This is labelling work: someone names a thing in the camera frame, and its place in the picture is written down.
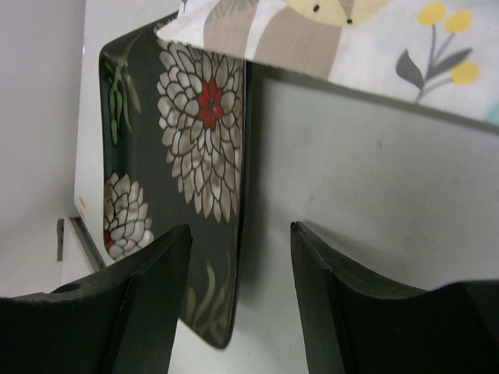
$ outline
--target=white flower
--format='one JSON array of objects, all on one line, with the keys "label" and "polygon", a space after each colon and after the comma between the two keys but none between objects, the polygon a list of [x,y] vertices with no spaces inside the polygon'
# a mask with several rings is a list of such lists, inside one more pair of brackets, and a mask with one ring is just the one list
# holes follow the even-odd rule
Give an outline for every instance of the white flower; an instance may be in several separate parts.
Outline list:
[{"label": "white flower", "polygon": [[165,44],[157,90],[166,162],[196,213],[229,222],[237,213],[242,163],[243,62],[181,44]]},{"label": "white flower", "polygon": [[104,245],[114,260],[124,259],[154,240],[139,182],[113,173],[104,186]]}]

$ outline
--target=wall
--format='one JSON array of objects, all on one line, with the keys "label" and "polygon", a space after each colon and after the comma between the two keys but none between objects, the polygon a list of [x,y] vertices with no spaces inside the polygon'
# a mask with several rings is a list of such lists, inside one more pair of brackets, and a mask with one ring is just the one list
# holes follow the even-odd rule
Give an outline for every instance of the wall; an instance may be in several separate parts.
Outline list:
[{"label": "wall", "polygon": [[0,1],[0,295],[60,284],[73,205],[85,1]]},{"label": "wall", "polygon": [[[102,246],[97,54],[178,1],[88,0],[75,201]],[[221,352],[179,323],[170,372],[306,372],[289,224],[421,288],[499,277],[499,131],[256,66],[249,212],[232,342]]]}]

